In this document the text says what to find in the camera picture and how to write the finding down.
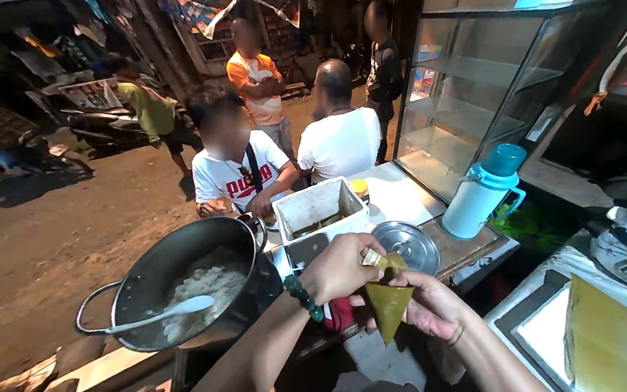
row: tarp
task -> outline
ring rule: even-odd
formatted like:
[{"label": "tarp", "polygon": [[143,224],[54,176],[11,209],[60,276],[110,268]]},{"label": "tarp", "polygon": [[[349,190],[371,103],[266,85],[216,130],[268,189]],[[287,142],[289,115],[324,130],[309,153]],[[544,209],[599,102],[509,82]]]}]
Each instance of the tarp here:
[{"label": "tarp", "polygon": [[[239,0],[158,0],[160,8],[177,23],[189,26],[193,33],[202,33],[210,40],[217,23]],[[299,0],[253,0],[272,8],[294,27],[299,27]]]}]

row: white plastic spoon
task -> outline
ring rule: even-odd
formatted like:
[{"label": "white plastic spoon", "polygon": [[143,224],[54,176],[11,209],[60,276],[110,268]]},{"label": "white plastic spoon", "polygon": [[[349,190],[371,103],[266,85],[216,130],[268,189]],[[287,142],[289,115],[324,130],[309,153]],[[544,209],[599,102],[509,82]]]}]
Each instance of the white plastic spoon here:
[{"label": "white plastic spoon", "polygon": [[213,304],[214,304],[214,298],[212,298],[212,296],[201,295],[197,297],[192,297],[190,299],[186,299],[185,301],[181,303],[176,304],[176,306],[172,307],[170,310],[160,315],[156,315],[154,317],[150,317],[148,319],[144,319],[138,322],[131,322],[129,324],[112,326],[110,328],[107,328],[105,330],[105,333],[109,335],[118,334],[120,332],[125,332],[125,331],[129,331],[130,329],[139,328],[140,326],[145,326],[153,322],[161,321],[168,317],[198,312],[199,310],[203,310],[207,307],[212,306]]}]

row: light blue thermos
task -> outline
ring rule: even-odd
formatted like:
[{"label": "light blue thermos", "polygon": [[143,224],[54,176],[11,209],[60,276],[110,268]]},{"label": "light blue thermos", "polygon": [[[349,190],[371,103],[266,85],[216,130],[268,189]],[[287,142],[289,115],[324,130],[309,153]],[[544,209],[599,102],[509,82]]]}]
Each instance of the light blue thermos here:
[{"label": "light blue thermos", "polygon": [[526,192],[516,187],[517,169],[526,154],[516,144],[498,144],[483,162],[474,163],[459,178],[461,185],[442,217],[444,230],[462,240],[475,237],[507,195],[515,192],[517,200],[497,218],[512,213],[526,196]]}]

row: dirt road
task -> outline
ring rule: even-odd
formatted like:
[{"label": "dirt road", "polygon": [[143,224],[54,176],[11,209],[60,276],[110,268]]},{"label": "dirt road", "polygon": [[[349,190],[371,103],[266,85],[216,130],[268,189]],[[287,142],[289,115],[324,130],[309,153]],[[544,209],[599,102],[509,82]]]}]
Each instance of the dirt road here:
[{"label": "dirt road", "polygon": [[[353,105],[363,103],[364,87],[357,88]],[[312,100],[284,104],[298,146]],[[396,129],[395,119],[389,129]],[[92,165],[95,177],[78,183],[0,181],[0,381],[78,340],[73,320],[81,301],[121,279],[161,237],[195,218],[165,147]],[[110,300],[111,294],[92,303],[94,326],[109,324]]]}]

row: metal pot lid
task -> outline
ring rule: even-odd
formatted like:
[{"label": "metal pot lid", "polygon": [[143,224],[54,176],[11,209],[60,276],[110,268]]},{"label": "metal pot lid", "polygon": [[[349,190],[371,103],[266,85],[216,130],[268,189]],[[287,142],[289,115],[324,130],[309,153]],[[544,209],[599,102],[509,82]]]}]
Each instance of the metal pot lid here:
[{"label": "metal pot lid", "polygon": [[396,252],[403,257],[408,268],[435,275],[440,266],[437,245],[419,227],[406,222],[380,223],[371,234],[387,253]]}]

